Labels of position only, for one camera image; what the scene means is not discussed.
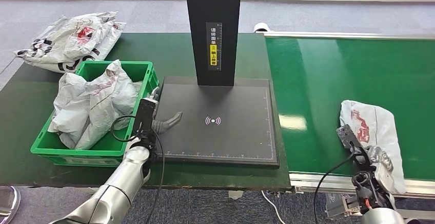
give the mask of plastic bag on conveyor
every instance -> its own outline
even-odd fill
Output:
[[[394,116],[379,106],[345,100],[341,103],[340,125],[349,124],[358,141],[380,173],[386,170],[394,183],[391,193],[406,193],[399,141]]]
[[[58,73],[73,73],[86,60],[104,60],[124,31],[118,12],[62,16],[48,26],[29,49],[14,51],[26,63]]]
[[[88,150],[110,130],[116,118],[133,112],[137,96],[138,91],[119,60],[91,82],[65,73],[59,80],[48,132],[58,133],[69,149]],[[115,129],[125,128],[128,123],[128,119],[122,119]]]

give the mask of metal leg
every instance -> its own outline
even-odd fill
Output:
[[[435,211],[397,209],[405,219],[435,220]],[[327,219],[335,220],[343,216],[361,216],[357,198],[348,194],[326,194]]]
[[[237,200],[243,195],[243,191],[228,191],[228,197]]]
[[[327,219],[335,220],[360,212],[358,200],[348,194],[326,193]]]
[[[21,196],[15,187],[0,187],[0,224],[8,224],[18,210]]]

